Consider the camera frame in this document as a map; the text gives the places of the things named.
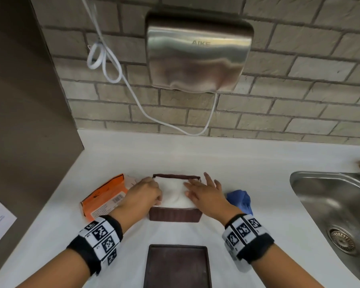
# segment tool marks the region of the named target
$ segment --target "drain strainer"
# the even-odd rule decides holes
[[[338,228],[331,228],[328,233],[333,244],[340,250],[348,254],[354,254],[356,252],[355,242],[350,235]]]

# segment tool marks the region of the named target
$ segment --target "brick wall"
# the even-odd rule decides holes
[[[93,1],[108,45],[149,115],[198,132],[213,95],[150,86],[147,11],[157,3],[223,11],[247,19],[254,42],[239,84],[219,95],[205,135],[360,144],[360,0]],[[122,83],[87,68],[96,34],[81,0],[32,4],[78,128],[177,133],[147,120]]]

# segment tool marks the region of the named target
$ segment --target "sink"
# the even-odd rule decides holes
[[[290,183],[344,265],[360,280],[360,181],[357,174],[295,172]]]

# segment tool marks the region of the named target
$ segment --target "orange plastic packaging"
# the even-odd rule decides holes
[[[110,213],[136,183],[136,179],[124,174],[110,179],[82,200],[81,206],[85,218],[91,222],[100,215]]]

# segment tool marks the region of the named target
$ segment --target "hand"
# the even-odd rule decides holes
[[[185,182],[184,185],[189,190],[185,192],[185,195],[202,213],[220,221],[222,225],[226,225],[232,217],[242,213],[242,211],[225,199],[218,180],[213,183],[207,173],[204,173],[204,176],[206,185],[197,180]]]
[[[160,205],[162,192],[154,179],[147,177],[127,192],[119,206],[110,212],[121,225],[125,233],[132,225],[147,215],[154,205]]]

